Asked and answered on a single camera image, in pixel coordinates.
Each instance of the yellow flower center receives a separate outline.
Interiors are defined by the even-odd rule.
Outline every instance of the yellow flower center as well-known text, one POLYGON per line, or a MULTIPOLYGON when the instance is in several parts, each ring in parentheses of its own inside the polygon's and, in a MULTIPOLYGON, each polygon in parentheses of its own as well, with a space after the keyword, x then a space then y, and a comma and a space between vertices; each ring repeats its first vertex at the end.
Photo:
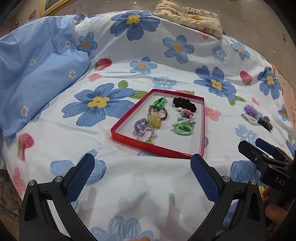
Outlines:
POLYGON ((211 83, 214 88, 217 88, 218 90, 222 90, 222 84, 220 82, 217 82, 216 80, 211 80, 211 83))
POLYGON ((259 186, 259 191, 260 191, 260 194, 261 194, 261 197, 262 197, 262 193, 264 191, 264 187, 263 186, 259 186))
POLYGON ((146 68, 146 65, 145 64, 139 64, 139 68, 144 69, 144 68, 146 68))
POLYGON ((267 83, 269 84, 269 85, 274 85, 274 79, 273 79, 273 77, 272 76, 266 76, 266 79, 267 79, 267 83))
POLYGON ((98 107, 98 108, 104 108, 107 105, 107 101, 109 101, 109 97, 94 97, 93 101, 89 102, 87 104, 88 107, 98 107))
POLYGON ((183 48, 182 48, 181 45, 179 45, 179 44, 176 44, 176 45, 175 45, 175 50, 177 50, 177 51, 180 52, 180 51, 182 51, 182 49, 183 49, 183 48))
POLYGON ((83 46, 84 48, 87 48, 87 47, 89 46, 89 44, 88 44, 87 41, 85 41, 85 42, 83 42, 82 46, 83 46))
POLYGON ((207 112, 208 115, 211 115, 212 114, 212 111, 211 110, 207 110, 206 112, 207 112))
POLYGON ((140 22, 140 15, 131 15, 128 16, 128 20, 126 21, 127 24, 132 24, 132 23, 139 23, 140 22))

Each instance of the blue pillowcase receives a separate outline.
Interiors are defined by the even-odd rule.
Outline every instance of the blue pillowcase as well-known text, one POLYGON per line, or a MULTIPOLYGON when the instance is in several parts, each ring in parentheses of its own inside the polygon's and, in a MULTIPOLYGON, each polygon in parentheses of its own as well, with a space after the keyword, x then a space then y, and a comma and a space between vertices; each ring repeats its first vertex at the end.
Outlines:
POLYGON ((74 46, 74 19, 45 17, 0 38, 0 128, 14 136, 91 61, 74 46))

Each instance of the black scrunchie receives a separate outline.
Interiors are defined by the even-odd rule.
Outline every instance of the black scrunchie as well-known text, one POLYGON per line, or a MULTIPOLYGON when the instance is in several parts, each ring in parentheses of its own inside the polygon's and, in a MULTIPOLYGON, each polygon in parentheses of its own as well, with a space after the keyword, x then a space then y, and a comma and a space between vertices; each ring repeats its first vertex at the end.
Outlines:
POLYGON ((181 97, 174 98, 173 103, 177 108, 182 107, 183 109, 188 109, 191 112, 196 112, 197 110, 195 104, 191 103, 188 99, 181 97))

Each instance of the screw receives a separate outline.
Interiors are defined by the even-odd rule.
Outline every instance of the screw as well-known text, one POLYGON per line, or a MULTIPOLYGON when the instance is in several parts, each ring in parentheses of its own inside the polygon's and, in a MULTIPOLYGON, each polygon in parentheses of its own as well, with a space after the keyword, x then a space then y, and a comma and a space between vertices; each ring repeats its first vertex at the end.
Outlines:
POLYGON ((63 180, 63 177, 58 176, 54 179, 57 183, 59 183, 61 180, 63 180))
POLYGON ((29 186, 33 186, 35 184, 34 180, 29 181, 29 186))
POLYGON ((250 182, 251 182, 252 185, 256 185, 257 184, 257 182, 254 179, 252 179, 250 182))
POLYGON ((228 182, 230 182, 230 177, 228 177, 228 176, 224 176, 224 177, 222 177, 222 180, 223 180, 224 182, 228 183, 228 182))

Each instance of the green hair tie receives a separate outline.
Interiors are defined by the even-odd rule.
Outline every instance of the green hair tie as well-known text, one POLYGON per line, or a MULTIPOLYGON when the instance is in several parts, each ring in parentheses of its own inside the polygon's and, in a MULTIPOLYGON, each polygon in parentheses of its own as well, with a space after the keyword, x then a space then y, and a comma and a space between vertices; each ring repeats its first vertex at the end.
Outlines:
POLYGON ((175 131, 178 134, 183 136, 191 135, 193 130, 193 128, 190 125, 180 124, 179 122, 173 123, 172 127, 174 127, 175 131))

